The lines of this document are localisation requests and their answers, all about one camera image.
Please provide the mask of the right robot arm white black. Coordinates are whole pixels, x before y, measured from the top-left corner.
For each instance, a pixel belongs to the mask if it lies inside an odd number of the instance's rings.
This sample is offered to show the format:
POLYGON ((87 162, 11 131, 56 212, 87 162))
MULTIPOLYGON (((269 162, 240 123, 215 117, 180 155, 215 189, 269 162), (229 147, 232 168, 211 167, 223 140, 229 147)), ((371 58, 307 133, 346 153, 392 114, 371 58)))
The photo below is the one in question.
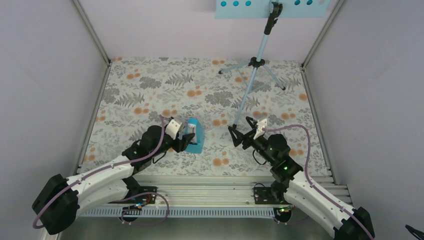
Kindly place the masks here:
POLYGON ((270 195, 274 202, 296 206, 318 223, 334 240, 373 240, 375 231, 370 213, 340 200, 309 176, 290 156, 291 148, 280 129, 268 129, 267 119, 247 117, 251 131, 241 133, 235 125, 228 130, 235 147, 253 150, 270 164, 274 182, 270 195))

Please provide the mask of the blue metronome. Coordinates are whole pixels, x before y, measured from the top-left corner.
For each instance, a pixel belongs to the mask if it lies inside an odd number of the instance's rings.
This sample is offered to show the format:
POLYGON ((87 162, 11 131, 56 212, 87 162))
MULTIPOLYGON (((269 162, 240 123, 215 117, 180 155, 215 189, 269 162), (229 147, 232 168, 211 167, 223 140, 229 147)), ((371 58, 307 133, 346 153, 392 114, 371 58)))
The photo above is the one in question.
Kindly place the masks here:
POLYGON ((197 118, 188 119, 185 134, 194 134, 194 138, 190 141, 185 151, 191 154, 201 154, 205 142, 205 131, 197 118))

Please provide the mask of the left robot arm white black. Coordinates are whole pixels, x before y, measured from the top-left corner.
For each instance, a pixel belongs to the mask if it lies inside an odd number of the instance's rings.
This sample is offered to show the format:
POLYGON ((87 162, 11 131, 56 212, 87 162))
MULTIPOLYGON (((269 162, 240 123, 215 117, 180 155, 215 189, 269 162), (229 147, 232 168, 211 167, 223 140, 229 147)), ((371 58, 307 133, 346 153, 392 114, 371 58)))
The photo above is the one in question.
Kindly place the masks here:
POLYGON ((133 176, 169 149, 185 151, 196 137, 195 133, 180 135, 179 131, 176 123, 152 125, 141 139, 110 162, 73 176, 53 175, 31 206, 36 213, 33 228, 44 228, 55 235, 90 209, 111 202, 134 202, 140 190, 133 176))

